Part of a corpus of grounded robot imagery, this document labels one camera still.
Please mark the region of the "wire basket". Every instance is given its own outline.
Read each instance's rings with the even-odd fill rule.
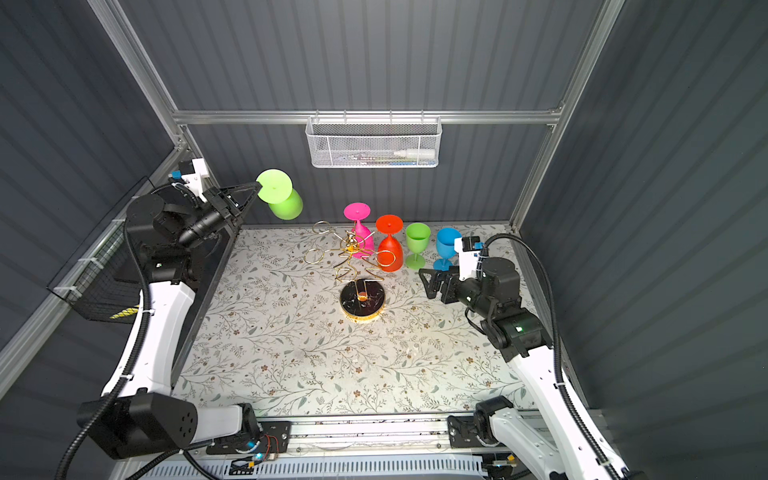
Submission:
[[[78,260],[71,282],[49,288],[88,320],[133,323],[139,303],[138,274],[123,238],[123,221],[115,221],[90,257]]]
[[[437,167],[440,119],[414,123],[337,123],[310,118],[306,140],[318,168]]]

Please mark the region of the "white bottle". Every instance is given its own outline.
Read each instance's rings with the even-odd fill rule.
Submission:
[[[434,148],[409,148],[408,150],[397,150],[396,157],[418,158],[421,160],[435,160]]]

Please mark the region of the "black metal bracket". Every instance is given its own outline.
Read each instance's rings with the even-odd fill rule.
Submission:
[[[492,399],[478,402],[475,405],[475,427],[477,435],[486,443],[496,443],[498,440],[493,436],[491,430],[491,417],[499,410],[513,409],[515,406],[505,396],[496,396]]]
[[[248,458],[238,458],[230,462],[230,470],[227,473],[230,477],[253,475],[253,470],[256,468],[250,466],[251,461]]]
[[[480,243],[480,237],[463,237],[462,238],[462,250],[465,252],[476,252],[482,250],[477,248],[477,244]]]
[[[458,266],[454,265],[447,270],[432,270],[422,268],[419,270],[419,279],[424,286],[424,292],[428,299],[437,297],[437,292],[441,293],[440,301],[443,303],[458,302],[456,297],[456,283],[458,282]]]
[[[288,441],[290,440],[290,422],[260,422],[261,438],[262,441],[258,445],[258,448],[254,450],[250,455],[256,453],[266,454],[267,446],[269,445],[270,453],[285,453],[288,451]],[[274,437],[274,439],[267,441],[266,435]],[[226,441],[216,441],[213,445],[209,445],[205,452],[208,455],[237,455],[237,450],[242,452],[249,450],[247,443],[252,441],[252,438],[231,438]]]
[[[452,449],[471,449],[485,447],[480,443],[475,418],[472,415],[450,415],[448,434]]]

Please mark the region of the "plastic wine glass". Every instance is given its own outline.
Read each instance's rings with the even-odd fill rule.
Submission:
[[[432,231],[429,229],[429,226],[423,223],[411,223],[406,228],[408,250],[413,252],[406,258],[406,266],[409,269],[418,270],[424,268],[427,261],[419,254],[427,249],[430,234],[432,234]]]
[[[274,168],[265,170],[259,174],[256,181],[261,184],[259,198],[270,205],[275,217],[293,220],[301,214],[304,202],[285,172]]]
[[[344,217],[355,222],[354,231],[357,241],[362,244],[361,247],[369,252],[373,252],[373,236],[371,235],[371,230],[368,230],[368,227],[360,223],[361,220],[365,220],[370,214],[371,207],[362,203],[349,204],[344,209]],[[353,257],[355,258],[363,258],[367,256],[368,254],[365,252],[353,254]]]
[[[402,230],[402,220],[397,215],[382,215],[376,221],[376,229],[387,237],[379,244],[377,260],[384,272],[396,272],[402,267],[402,246],[394,235]]]
[[[435,262],[435,270],[448,270],[453,263],[451,258],[456,255],[456,250],[453,246],[454,240],[461,238],[462,234],[455,228],[443,228],[437,233],[437,253],[442,258]]]

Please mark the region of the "table surface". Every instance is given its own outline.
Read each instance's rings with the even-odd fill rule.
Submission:
[[[439,258],[443,227],[432,227],[427,267]],[[505,231],[452,227],[481,240]],[[396,238],[407,254],[403,233]],[[250,402],[259,416],[456,412],[498,395],[535,407],[501,354],[467,324],[463,305],[427,299],[413,270],[381,273],[382,313],[368,323],[348,319],[331,268],[338,252],[303,262],[309,248],[338,244],[307,228],[241,230],[174,395],[198,406]],[[491,255],[515,262],[503,240]],[[525,280],[521,296],[535,313]]]

